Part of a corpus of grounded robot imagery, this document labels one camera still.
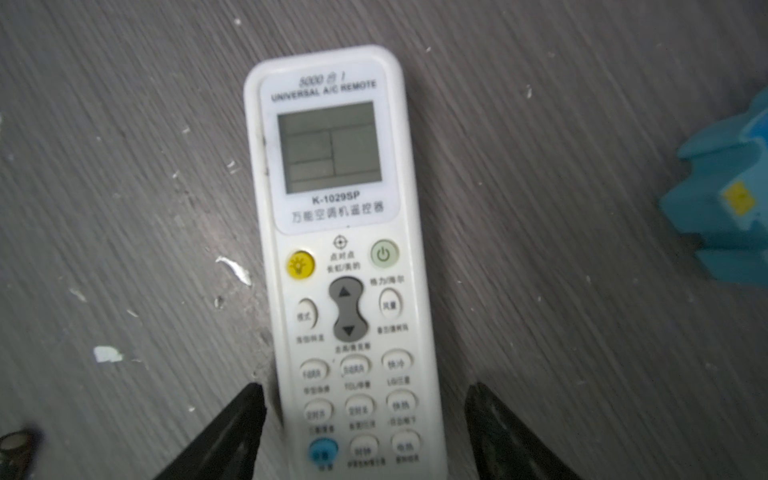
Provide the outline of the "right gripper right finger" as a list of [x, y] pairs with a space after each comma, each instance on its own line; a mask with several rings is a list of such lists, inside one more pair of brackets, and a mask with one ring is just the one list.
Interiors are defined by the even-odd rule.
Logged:
[[485, 384], [468, 388], [464, 413], [481, 479], [581, 479]]

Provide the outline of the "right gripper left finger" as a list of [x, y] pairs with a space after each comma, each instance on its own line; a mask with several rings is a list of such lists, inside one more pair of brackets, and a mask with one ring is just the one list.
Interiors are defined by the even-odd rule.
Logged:
[[266, 421], [263, 387], [247, 384], [157, 480], [252, 480]]

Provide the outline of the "white remote control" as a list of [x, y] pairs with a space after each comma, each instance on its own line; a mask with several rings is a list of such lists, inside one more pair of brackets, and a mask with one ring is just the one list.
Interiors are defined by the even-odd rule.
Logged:
[[404, 74], [377, 45], [259, 63], [244, 106], [293, 479], [444, 479]]

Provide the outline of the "AAA battery near right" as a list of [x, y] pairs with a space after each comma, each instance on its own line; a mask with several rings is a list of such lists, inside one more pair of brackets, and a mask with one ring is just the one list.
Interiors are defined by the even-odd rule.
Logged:
[[1, 437], [1, 480], [20, 480], [32, 463], [37, 444], [34, 431], [24, 429]]

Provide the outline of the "blue owl toy block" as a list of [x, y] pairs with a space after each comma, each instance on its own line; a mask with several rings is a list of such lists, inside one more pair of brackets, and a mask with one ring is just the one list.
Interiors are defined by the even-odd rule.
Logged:
[[690, 137], [677, 151], [690, 175], [659, 201], [717, 280], [767, 285], [767, 91], [748, 108]]

